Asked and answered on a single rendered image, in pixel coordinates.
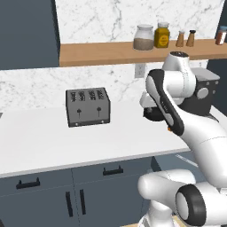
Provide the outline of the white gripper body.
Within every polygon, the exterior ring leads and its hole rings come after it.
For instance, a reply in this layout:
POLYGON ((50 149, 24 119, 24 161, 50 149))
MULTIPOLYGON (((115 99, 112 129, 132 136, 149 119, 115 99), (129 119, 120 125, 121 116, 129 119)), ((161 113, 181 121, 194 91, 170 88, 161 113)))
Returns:
POLYGON ((139 104, 143 108, 156 107, 154 100, 151 98, 151 96, 146 91, 144 91, 142 93, 142 96, 139 100, 139 104))

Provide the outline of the open blue-grey drawer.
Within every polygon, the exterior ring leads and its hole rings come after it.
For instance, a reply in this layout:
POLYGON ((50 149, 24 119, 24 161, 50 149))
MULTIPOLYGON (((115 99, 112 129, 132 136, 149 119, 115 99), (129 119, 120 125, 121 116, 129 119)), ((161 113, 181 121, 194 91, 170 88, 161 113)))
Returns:
POLYGON ((192 152, 153 156, 151 160, 151 168, 153 172, 176 168, 188 169, 194 174, 197 183, 206 180, 200 172, 197 161, 194 159, 192 152))

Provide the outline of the wide blue-grey drawer front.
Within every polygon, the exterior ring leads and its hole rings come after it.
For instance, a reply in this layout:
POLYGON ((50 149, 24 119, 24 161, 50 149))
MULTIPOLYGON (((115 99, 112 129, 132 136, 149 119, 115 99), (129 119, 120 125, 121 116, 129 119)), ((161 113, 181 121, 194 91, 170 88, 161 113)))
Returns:
POLYGON ((40 190, 71 185, 72 183, 72 172, 70 168, 23 176, 5 177, 0 178, 0 196, 8 196, 23 192, 36 192, 40 190), (21 180, 23 183, 27 183, 34 182, 37 178, 40 180, 40 186, 20 190, 16 189, 16 184, 19 182, 19 180, 21 180))

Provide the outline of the black and grey coffee machine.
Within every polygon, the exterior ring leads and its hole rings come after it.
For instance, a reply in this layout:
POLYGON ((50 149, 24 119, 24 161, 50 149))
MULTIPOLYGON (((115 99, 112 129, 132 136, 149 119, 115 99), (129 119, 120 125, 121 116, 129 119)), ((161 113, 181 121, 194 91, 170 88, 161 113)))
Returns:
POLYGON ((194 91, 178 106, 190 114, 209 116, 220 77, 203 67, 195 67, 192 72, 196 78, 194 91))

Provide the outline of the black four-slot toaster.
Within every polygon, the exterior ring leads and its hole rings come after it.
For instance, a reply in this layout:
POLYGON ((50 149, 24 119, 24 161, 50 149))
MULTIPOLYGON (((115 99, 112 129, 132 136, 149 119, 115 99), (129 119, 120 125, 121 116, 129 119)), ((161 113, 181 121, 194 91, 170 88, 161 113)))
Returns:
POLYGON ((66 90, 68 127, 81 127, 110 122, 111 101, 106 89, 66 90))

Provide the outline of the glass jar with brown grains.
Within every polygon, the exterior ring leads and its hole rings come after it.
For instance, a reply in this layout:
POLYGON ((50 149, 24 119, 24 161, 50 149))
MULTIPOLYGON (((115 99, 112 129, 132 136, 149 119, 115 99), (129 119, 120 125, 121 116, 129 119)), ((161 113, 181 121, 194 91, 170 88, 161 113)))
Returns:
POLYGON ((138 25, 133 41, 133 49, 137 51, 150 51, 154 46, 153 26, 138 25))

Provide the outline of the yellow spice jar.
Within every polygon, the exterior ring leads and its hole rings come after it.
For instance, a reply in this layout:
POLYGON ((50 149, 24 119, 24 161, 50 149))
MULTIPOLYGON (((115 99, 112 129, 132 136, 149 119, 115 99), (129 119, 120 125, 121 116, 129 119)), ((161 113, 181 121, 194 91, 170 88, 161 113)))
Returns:
POLYGON ((154 33, 154 46, 156 48, 168 48, 169 30, 167 22, 159 22, 154 33))

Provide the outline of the brown shaker with white cap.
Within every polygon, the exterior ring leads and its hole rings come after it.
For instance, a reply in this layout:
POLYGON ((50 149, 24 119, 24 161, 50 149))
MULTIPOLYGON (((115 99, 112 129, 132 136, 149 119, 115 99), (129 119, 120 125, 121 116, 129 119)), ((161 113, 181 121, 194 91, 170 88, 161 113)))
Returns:
POLYGON ((184 31, 180 30, 178 38, 176 40, 176 47, 183 47, 184 46, 184 31))

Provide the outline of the brown shaker with black cap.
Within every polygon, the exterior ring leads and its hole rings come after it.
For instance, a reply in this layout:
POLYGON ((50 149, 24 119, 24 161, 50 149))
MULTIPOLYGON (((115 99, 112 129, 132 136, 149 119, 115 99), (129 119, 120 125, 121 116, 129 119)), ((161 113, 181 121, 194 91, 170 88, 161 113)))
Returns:
POLYGON ((191 30, 190 31, 190 34, 189 34, 187 42, 186 42, 186 45, 188 47, 192 47, 194 45, 194 35, 195 35, 195 33, 196 33, 195 30, 191 30))

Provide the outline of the dark blue tall cupboard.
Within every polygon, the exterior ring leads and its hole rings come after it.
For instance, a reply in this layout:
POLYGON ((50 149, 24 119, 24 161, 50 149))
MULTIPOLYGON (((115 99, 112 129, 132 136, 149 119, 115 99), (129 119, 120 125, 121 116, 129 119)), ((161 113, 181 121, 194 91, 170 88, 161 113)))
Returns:
POLYGON ((227 59, 211 59, 207 63, 207 69, 220 77, 214 106, 223 114, 227 114, 227 59))

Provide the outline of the blue-grey cupboard door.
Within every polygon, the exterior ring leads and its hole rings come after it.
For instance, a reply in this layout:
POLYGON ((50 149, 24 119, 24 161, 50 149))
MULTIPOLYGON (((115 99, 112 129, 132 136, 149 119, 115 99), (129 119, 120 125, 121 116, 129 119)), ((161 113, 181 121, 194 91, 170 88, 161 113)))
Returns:
POLYGON ((139 175, 99 180, 75 186, 80 227, 121 227, 138 223, 149 202, 138 192, 139 175), (84 190, 86 215, 80 190, 84 190))
POLYGON ((0 227, 79 227, 73 186, 0 197, 0 227), (66 192, 73 217, 68 215, 66 192))

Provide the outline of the white wall outlet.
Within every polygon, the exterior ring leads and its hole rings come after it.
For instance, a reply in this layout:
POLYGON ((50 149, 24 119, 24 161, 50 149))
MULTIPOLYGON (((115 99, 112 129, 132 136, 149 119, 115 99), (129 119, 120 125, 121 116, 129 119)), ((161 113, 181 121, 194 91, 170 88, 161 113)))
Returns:
POLYGON ((136 78, 145 77, 145 63, 135 64, 135 77, 136 78))

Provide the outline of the wooden wall shelf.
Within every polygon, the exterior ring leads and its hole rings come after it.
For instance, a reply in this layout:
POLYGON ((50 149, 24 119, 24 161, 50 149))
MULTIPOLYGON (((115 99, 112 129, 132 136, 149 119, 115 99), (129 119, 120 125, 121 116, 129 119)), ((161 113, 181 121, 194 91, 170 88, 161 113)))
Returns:
POLYGON ((216 45, 215 39, 199 39, 193 47, 176 47, 170 41, 168 48, 151 51, 136 51, 133 42, 122 43, 70 43, 60 46, 59 65, 61 67, 84 67, 163 62, 171 51, 183 51, 190 60, 227 59, 227 43, 216 45))

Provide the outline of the dark blue wall cupboard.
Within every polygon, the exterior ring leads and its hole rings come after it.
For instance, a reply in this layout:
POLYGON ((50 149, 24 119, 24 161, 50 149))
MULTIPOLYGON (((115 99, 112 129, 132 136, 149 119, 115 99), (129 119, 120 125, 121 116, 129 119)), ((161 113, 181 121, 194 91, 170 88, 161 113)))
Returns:
POLYGON ((0 0, 0 70, 59 66, 56 0, 0 0))

